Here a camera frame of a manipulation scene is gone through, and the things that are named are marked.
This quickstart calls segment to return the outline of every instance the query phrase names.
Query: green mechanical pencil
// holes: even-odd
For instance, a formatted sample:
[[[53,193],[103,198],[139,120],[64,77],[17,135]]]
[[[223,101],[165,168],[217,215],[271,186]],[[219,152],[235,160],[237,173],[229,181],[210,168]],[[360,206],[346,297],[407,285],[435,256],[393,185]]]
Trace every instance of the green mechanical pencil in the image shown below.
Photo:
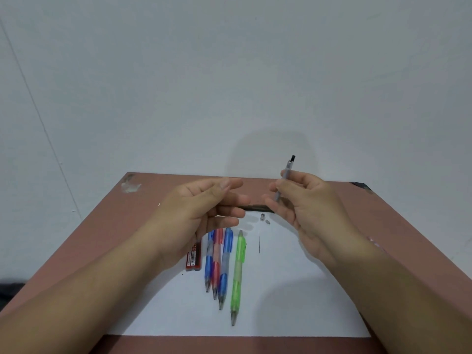
[[[241,279],[243,275],[243,263],[246,255],[246,239],[242,230],[239,230],[237,237],[235,274],[233,278],[233,293],[231,294],[231,325],[236,324],[236,317],[239,312],[241,302]]]

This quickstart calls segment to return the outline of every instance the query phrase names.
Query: left hand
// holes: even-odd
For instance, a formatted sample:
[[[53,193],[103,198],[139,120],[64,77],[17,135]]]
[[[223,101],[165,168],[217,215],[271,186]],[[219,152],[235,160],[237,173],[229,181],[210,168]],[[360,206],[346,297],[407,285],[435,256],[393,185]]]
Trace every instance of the left hand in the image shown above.
[[[243,185],[238,178],[212,178],[174,188],[138,230],[158,251],[161,270],[174,266],[206,233],[239,224],[249,196],[230,192]]]

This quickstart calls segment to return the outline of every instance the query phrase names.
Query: forearm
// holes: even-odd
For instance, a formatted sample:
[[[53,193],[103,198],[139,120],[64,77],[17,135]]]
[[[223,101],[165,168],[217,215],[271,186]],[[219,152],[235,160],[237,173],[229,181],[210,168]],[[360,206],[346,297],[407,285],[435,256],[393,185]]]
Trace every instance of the forearm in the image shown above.
[[[465,353],[472,323],[373,244],[332,269],[389,353]]]
[[[134,235],[0,319],[6,353],[88,353],[159,271]]]

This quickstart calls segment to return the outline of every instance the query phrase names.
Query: right hand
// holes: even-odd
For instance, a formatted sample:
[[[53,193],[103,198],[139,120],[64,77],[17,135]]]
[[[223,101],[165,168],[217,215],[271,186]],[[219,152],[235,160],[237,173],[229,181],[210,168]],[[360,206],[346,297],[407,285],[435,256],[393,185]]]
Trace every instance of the right hand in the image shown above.
[[[280,191],[282,197],[275,202],[264,195],[266,205],[298,231],[306,250],[328,268],[349,257],[363,239],[339,196],[319,177],[292,170],[287,180],[278,179],[269,190]]]

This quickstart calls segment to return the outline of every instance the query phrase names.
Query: hand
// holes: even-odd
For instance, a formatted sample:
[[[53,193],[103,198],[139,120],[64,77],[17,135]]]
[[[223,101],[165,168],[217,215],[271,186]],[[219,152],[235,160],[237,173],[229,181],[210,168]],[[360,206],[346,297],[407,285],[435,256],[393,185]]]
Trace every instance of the hand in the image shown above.
[[[159,268],[174,266],[206,233],[239,224],[248,205],[246,195],[230,192],[243,185],[241,179],[214,178],[174,188],[151,218],[138,230],[159,252]]]
[[[277,180],[269,190],[279,190],[282,197],[275,202],[264,195],[266,205],[295,227],[306,250],[328,268],[348,255],[353,238],[360,238],[339,196],[319,177],[290,171],[288,180]]]

